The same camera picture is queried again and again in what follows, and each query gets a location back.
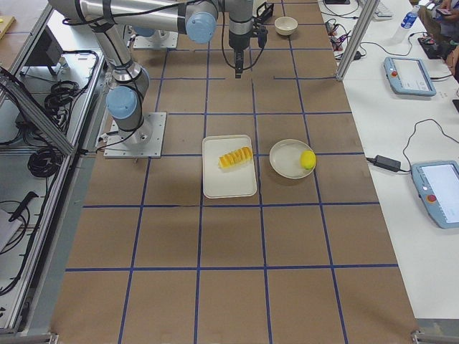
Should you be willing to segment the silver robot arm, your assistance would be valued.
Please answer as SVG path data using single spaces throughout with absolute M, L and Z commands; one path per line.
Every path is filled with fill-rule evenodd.
M 115 157 L 150 156 L 147 147 L 156 129 L 151 116 L 142 110 L 148 74 L 134 61 L 118 25 L 176 32 L 205 44 L 214 36 L 218 18 L 228 18 L 229 46 L 234 51 L 231 67 L 236 77 L 244 70 L 244 51 L 257 36 L 252 1 L 51 1 L 50 5 L 67 25 L 90 27 L 112 72 L 105 104 L 118 126 L 119 139 L 103 151 Z

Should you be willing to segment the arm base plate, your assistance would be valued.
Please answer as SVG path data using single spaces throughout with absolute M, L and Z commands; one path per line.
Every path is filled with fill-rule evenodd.
M 128 140 L 130 133 L 118 129 L 112 121 L 111 130 L 118 131 L 108 137 L 103 155 L 105 158 L 160 158 L 166 127 L 166 113 L 146 113 L 143 125 Z
M 133 48 L 137 50 L 176 49 L 178 37 L 179 34 L 176 32 L 157 30 L 149 37 L 137 35 Z

